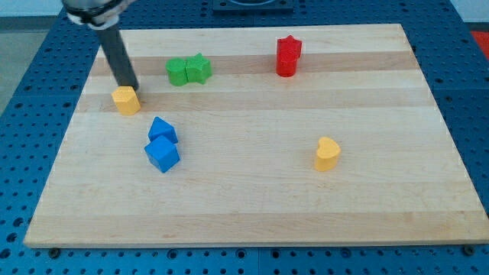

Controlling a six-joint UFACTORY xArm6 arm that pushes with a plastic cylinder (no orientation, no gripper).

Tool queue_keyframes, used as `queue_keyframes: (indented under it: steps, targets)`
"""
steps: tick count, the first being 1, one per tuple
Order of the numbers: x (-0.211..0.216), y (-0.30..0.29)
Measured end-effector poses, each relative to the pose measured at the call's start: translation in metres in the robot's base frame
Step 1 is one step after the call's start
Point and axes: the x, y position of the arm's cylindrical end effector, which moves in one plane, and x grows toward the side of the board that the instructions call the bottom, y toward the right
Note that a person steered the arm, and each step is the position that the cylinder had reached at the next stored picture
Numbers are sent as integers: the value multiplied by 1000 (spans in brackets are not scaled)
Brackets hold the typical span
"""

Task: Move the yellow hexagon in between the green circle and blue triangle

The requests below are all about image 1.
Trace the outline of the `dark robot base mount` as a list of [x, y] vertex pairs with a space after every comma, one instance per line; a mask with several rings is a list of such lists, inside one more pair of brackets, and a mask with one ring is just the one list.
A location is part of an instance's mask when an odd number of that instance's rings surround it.
[[212, 10], [218, 13], [292, 11], [295, 2], [295, 0], [212, 0]]

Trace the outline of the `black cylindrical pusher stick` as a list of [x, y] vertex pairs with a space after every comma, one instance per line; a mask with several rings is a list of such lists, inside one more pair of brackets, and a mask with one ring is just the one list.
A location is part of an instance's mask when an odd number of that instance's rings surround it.
[[137, 91], [139, 82], [118, 25], [115, 24], [104, 30], [96, 30], [96, 35], [117, 84], [119, 86], [130, 86]]

